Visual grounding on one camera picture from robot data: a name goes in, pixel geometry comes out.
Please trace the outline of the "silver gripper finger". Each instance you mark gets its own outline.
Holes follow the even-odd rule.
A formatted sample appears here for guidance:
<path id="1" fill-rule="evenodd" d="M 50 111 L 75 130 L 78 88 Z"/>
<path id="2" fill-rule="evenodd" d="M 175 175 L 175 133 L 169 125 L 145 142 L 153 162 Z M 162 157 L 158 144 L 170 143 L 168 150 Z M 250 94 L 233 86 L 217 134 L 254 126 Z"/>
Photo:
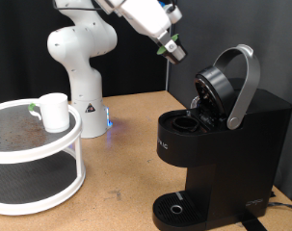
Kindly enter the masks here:
<path id="1" fill-rule="evenodd" d="M 166 51 L 172 53 L 177 48 L 177 44 L 175 43 L 177 39 L 178 39 L 178 34 L 171 36 L 168 31 L 164 32 L 158 38 L 160 46 L 157 53 L 163 54 Z"/>

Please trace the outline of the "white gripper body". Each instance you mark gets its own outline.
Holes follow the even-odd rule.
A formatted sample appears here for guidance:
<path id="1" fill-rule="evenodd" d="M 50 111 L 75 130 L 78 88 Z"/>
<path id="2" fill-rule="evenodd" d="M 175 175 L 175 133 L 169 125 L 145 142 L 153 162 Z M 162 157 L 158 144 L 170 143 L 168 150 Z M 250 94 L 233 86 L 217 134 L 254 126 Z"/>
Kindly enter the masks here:
<path id="1" fill-rule="evenodd" d="M 125 0 L 119 12 L 141 35 L 159 38 L 171 26 L 157 0 Z"/>

